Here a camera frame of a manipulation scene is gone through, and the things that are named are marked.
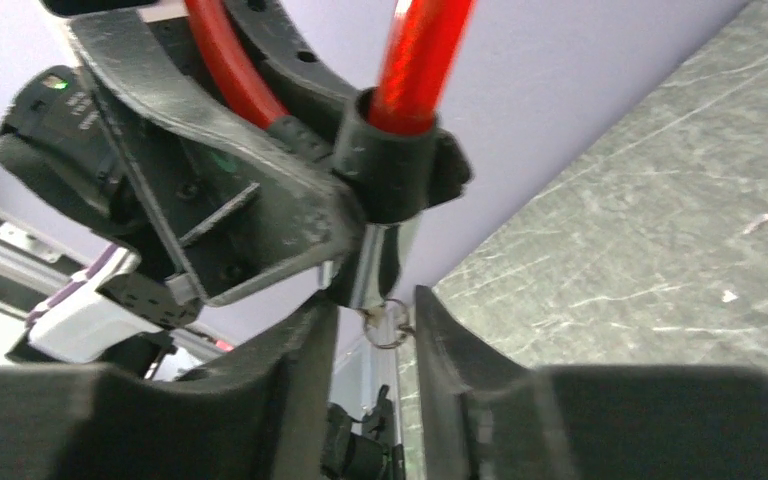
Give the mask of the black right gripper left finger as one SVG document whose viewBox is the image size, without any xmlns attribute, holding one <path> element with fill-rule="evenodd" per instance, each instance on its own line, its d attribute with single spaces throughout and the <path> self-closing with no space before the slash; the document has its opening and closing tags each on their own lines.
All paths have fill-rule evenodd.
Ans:
<svg viewBox="0 0 768 480">
<path fill-rule="evenodd" d="M 315 479 L 338 314 L 308 301 L 173 382 L 0 367 L 0 479 Z"/>
</svg>

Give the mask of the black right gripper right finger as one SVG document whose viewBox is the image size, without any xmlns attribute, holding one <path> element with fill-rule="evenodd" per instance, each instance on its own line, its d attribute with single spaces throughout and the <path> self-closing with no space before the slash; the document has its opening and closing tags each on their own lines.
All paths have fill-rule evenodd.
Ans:
<svg viewBox="0 0 768 480">
<path fill-rule="evenodd" d="M 430 479 L 768 479 L 768 374 L 523 367 L 427 286 L 414 334 Z"/>
</svg>

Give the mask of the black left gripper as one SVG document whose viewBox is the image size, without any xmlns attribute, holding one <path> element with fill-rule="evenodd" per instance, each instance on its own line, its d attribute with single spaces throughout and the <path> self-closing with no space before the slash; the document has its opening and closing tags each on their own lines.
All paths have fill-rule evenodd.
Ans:
<svg viewBox="0 0 768 480">
<path fill-rule="evenodd" d="M 212 307 L 355 249 L 363 220 L 349 188 L 183 75 L 137 12 L 68 29 L 98 110 L 75 70 L 55 65 L 0 122 L 0 166 L 39 199 L 107 237 L 145 228 L 144 209 L 177 296 Z"/>
</svg>

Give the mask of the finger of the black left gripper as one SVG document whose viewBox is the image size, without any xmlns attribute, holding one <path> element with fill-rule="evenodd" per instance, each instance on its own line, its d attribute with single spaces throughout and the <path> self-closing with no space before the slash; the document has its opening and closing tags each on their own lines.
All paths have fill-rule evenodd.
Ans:
<svg viewBox="0 0 768 480">
<path fill-rule="evenodd" d="M 316 145 L 280 141 L 294 156 L 322 164 L 358 89 L 314 55 L 279 1 L 226 1 L 224 7 L 255 69 L 289 114 L 310 129 Z"/>
</svg>

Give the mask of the red cable bike lock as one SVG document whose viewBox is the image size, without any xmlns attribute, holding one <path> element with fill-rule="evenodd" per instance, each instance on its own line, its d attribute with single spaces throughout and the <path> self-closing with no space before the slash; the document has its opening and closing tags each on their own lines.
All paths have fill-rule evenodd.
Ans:
<svg viewBox="0 0 768 480">
<path fill-rule="evenodd" d="M 257 72 L 220 1 L 189 1 L 198 49 L 231 110 L 286 141 L 303 129 Z M 436 109 L 473 4 L 399 1 L 376 87 L 354 95 L 342 113 L 332 170 L 346 181 L 367 219 L 358 252 L 330 281 L 335 302 L 357 310 L 383 305 L 401 274 L 414 225 L 432 206 L 442 139 Z"/>
</svg>

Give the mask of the small silver keys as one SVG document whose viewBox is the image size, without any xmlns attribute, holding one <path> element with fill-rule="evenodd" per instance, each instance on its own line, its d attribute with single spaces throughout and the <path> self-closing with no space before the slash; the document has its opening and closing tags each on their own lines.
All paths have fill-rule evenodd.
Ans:
<svg viewBox="0 0 768 480">
<path fill-rule="evenodd" d="M 359 311 L 365 339 L 376 349 L 394 350 L 415 335 L 411 308 L 388 298 L 381 305 Z"/>
</svg>

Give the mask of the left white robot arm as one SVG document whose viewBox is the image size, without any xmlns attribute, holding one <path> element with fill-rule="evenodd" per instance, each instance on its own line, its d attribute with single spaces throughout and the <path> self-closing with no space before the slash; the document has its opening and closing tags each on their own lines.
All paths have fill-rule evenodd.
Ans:
<svg viewBox="0 0 768 480">
<path fill-rule="evenodd" d="M 31 310 L 21 351 L 144 367 L 204 307 L 311 268 L 329 300 L 373 316 L 422 214 L 471 178 L 438 80 L 398 110 L 413 49 L 359 90 L 277 1 L 187 1 L 155 21 L 104 9 L 66 30 L 78 64 L 15 97 L 0 166 L 110 244 Z"/>
</svg>

